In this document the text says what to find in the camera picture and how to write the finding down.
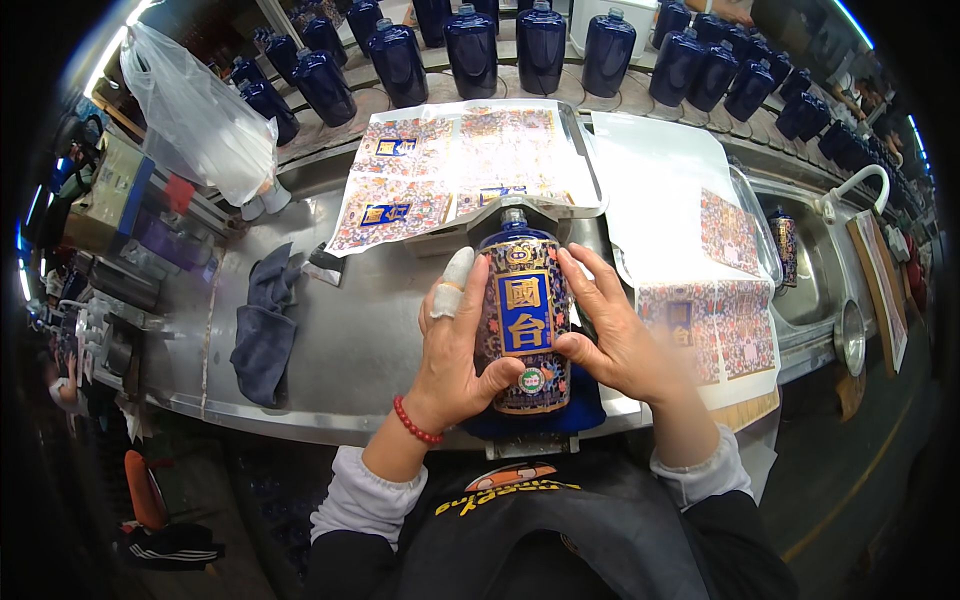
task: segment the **metal bowl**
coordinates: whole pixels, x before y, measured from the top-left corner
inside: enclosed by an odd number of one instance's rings
[[[833,322],[833,347],[837,360],[847,365],[850,375],[859,376],[867,354],[867,330],[860,307],[853,299],[844,302]]]

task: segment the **white plastic bag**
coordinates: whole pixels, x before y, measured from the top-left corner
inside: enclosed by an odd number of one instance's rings
[[[214,186],[234,206],[273,182],[276,123],[268,122],[186,48],[134,23],[120,52],[127,87],[147,120],[143,150]]]

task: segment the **red bead bracelet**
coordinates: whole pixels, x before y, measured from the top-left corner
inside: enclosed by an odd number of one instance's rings
[[[442,442],[444,440],[444,434],[440,434],[439,436],[430,435],[410,421],[410,418],[407,417],[406,411],[403,410],[403,404],[401,403],[402,400],[403,396],[394,396],[394,411],[396,412],[396,416],[400,419],[400,422],[403,423],[403,426],[406,427],[410,433],[417,436],[418,440],[433,445]]]

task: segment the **white finger bandage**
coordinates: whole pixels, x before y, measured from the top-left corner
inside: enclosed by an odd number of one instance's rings
[[[453,255],[450,262],[446,263],[443,283],[438,285],[433,293],[430,317],[439,319],[444,316],[456,316],[457,307],[460,306],[460,299],[464,296],[464,288],[467,286],[467,276],[473,268],[474,256],[473,248],[465,246]]]

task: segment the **sink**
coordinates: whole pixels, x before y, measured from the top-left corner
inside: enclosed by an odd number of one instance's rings
[[[846,297],[846,284],[827,224],[798,198],[764,192],[756,197],[768,218],[779,206],[797,224],[797,287],[777,290],[774,308],[792,325],[833,319]]]

